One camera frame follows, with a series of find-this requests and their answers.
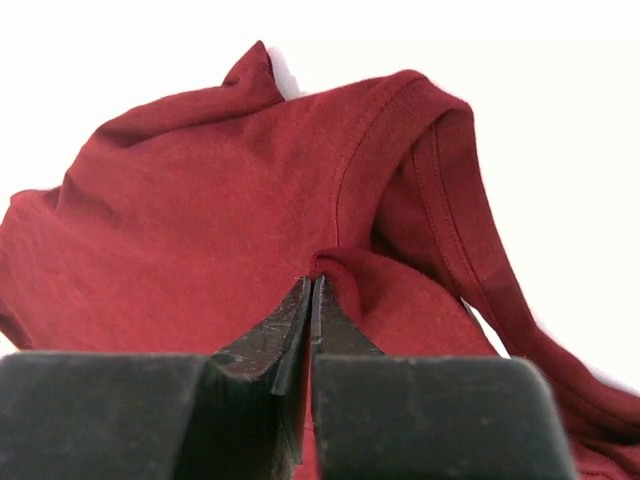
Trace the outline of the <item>dark red t-shirt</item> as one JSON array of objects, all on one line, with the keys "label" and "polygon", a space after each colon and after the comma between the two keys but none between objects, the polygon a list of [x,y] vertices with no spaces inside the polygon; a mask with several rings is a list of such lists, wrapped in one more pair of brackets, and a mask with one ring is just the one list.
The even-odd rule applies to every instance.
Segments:
[{"label": "dark red t-shirt", "polygon": [[473,113],[404,70],[285,99],[262,43],[218,87],[100,126],[1,224],[18,349],[209,353],[326,274],[395,355],[490,355],[474,307],[554,389],[579,475],[639,475],[639,400],[536,325],[497,232]]}]

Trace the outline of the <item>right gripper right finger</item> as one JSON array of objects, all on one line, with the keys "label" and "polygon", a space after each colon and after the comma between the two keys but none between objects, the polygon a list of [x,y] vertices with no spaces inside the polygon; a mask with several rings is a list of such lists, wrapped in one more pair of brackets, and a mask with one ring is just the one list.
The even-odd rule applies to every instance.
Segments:
[{"label": "right gripper right finger", "polygon": [[310,318],[311,355],[383,355],[341,308],[325,275],[313,284]]}]

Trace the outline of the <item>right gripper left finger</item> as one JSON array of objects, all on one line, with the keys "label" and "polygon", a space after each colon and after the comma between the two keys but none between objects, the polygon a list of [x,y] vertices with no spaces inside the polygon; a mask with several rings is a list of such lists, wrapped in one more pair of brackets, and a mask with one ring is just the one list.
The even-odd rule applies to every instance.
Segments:
[{"label": "right gripper left finger", "polygon": [[310,278],[297,280],[269,316],[211,356],[216,417],[245,436],[242,446],[280,438],[294,465],[303,453],[311,293]]}]

